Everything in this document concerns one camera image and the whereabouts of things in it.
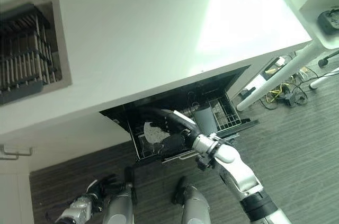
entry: gray carpet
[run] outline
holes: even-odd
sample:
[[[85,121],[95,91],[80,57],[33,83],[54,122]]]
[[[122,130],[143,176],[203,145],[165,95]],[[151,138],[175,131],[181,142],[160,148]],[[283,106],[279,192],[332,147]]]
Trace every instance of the gray carpet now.
[[[317,72],[339,66],[339,56]],[[339,76],[316,91],[307,91],[305,106],[280,105],[266,110],[260,102],[241,113],[260,124],[241,132],[235,146],[255,171],[267,192],[293,224],[339,223]],[[46,223],[44,213],[54,204],[83,193],[93,178],[122,174],[135,162],[128,142],[31,174],[35,224]],[[182,209],[171,205],[177,180],[187,175],[207,198],[213,224],[248,223],[246,215],[213,170],[202,172],[194,159],[153,163],[136,170],[136,224],[180,223]],[[51,211],[53,218],[62,207]],[[101,223],[99,214],[88,223]]]

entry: wire basket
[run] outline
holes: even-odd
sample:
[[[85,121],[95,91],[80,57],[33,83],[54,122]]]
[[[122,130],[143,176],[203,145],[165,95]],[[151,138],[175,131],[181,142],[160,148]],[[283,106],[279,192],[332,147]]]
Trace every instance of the wire basket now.
[[[203,93],[203,102],[194,101],[192,104],[186,106],[184,109],[178,110],[187,117],[194,120],[194,112],[200,106],[200,104],[209,104],[212,108],[213,116],[217,124],[218,132],[227,130],[229,128],[238,126],[242,123],[238,113],[233,107],[231,101],[226,95],[225,91],[209,91]],[[131,128],[132,139],[138,154],[138,158],[145,159],[148,157],[156,156],[159,154],[159,145],[153,145],[149,143],[144,134],[144,126],[139,125],[137,127]],[[186,147],[179,147],[177,153],[173,156],[168,156],[163,160],[175,159],[186,153],[190,153],[191,149]]]
[[[48,28],[50,23],[33,4],[2,13],[0,105],[41,91],[43,85],[58,80],[46,39]]]

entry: black object in drawer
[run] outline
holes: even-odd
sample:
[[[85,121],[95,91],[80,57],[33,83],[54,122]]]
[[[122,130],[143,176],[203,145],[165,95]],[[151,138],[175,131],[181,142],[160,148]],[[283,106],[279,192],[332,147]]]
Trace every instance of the black object in drawer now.
[[[162,161],[167,161],[183,155],[191,155],[192,151],[184,146],[184,140],[178,136],[171,136],[171,138],[164,139],[160,143],[149,143],[144,134],[145,122],[142,120],[138,108],[152,106],[160,109],[178,110],[187,117],[193,118],[193,114],[198,107],[209,105],[212,108],[217,124],[217,134],[223,135],[223,131],[242,123],[226,94],[226,90],[245,69],[242,68],[240,71],[231,71],[230,73],[207,78],[122,106],[107,109],[101,111],[101,113],[131,134],[139,160],[158,157]]]

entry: black cable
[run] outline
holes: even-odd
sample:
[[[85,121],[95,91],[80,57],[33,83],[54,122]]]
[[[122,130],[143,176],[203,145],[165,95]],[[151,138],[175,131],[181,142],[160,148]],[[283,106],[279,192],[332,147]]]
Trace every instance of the black cable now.
[[[288,56],[289,58],[291,58],[291,60],[293,60],[293,57],[292,57],[292,56],[290,56],[289,54],[287,54],[287,55],[283,55],[283,56]]]
[[[309,82],[309,81],[311,81],[311,80],[313,80],[313,79],[319,79],[319,78],[321,78],[321,77],[331,77],[331,76],[339,75],[339,72],[338,72],[338,73],[334,73],[334,74],[331,74],[331,75],[327,75],[327,76],[326,76],[326,74],[329,74],[329,73],[330,73],[330,72],[327,72],[327,73],[321,75],[320,77],[312,77],[312,78],[310,78],[310,79],[308,79],[308,80],[306,80],[306,81],[302,81],[302,82],[299,83],[299,84],[298,84],[291,92],[293,93],[293,92],[295,91],[295,89],[298,88],[300,85],[302,85],[302,84],[304,84],[304,83],[306,83],[306,82]]]
[[[264,102],[261,100],[261,98],[260,98],[259,100],[260,100],[261,104],[264,106],[264,108],[266,108],[266,109],[268,109],[268,110],[275,110],[275,109],[278,108],[278,104],[276,104],[275,107],[268,107],[268,106],[266,106],[266,105],[264,104]]]
[[[305,66],[305,68],[307,68],[309,71],[312,71],[316,75],[316,77],[319,78],[318,74],[314,70],[312,70],[312,69],[310,69],[310,68],[308,68],[306,66]]]

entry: cable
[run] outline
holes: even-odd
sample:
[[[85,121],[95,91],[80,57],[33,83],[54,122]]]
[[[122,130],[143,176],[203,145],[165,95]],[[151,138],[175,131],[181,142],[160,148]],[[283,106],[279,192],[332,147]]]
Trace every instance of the cable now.
[[[278,108],[278,103],[276,104],[275,107],[268,107],[268,106],[266,106],[266,105],[264,104],[264,102],[261,100],[261,98],[260,98],[259,100],[260,100],[261,104],[264,106],[264,108],[266,108],[266,109],[268,109],[268,110],[275,110],[275,109]]]
[[[316,77],[319,78],[318,74],[314,70],[312,70],[312,69],[310,69],[309,67],[306,67],[306,66],[304,66],[304,67],[307,68],[309,71],[312,71],[316,75]]]
[[[327,72],[327,73],[325,73],[325,74],[323,74],[323,75],[321,75],[321,76],[319,76],[319,77],[312,77],[312,78],[310,78],[310,79],[308,79],[308,80],[306,80],[306,81],[302,81],[302,82],[299,83],[299,84],[298,84],[291,92],[293,93],[293,92],[295,91],[295,89],[298,88],[300,85],[302,85],[302,84],[304,84],[304,83],[306,83],[306,82],[309,82],[309,81],[311,81],[311,80],[313,80],[313,79],[319,79],[319,78],[321,78],[321,77],[331,77],[331,76],[339,75],[339,72],[338,72],[338,73],[333,73],[333,74],[331,74],[331,75],[327,75],[327,74],[329,74],[329,73],[331,73],[331,72]]]

